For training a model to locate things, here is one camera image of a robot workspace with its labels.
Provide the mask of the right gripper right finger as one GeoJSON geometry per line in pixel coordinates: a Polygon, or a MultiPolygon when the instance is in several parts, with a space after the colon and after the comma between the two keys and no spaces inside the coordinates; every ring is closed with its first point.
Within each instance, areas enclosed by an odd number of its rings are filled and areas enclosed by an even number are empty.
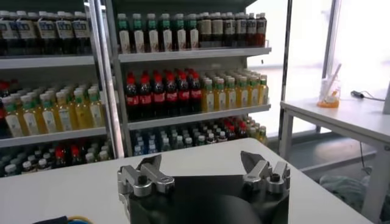
{"type": "Polygon", "coordinates": [[[286,162],[278,161],[272,166],[261,155],[241,151],[245,171],[243,182],[253,191],[265,190],[270,194],[284,194],[290,189],[291,170],[286,162]]]}

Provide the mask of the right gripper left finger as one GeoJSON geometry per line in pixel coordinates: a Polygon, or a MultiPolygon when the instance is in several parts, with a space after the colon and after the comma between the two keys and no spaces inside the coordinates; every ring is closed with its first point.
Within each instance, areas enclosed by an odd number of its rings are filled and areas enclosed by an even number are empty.
{"type": "Polygon", "coordinates": [[[161,154],[141,160],[139,165],[121,166],[117,171],[118,194],[148,197],[153,190],[170,194],[175,188],[175,178],[160,171],[161,154]]]}

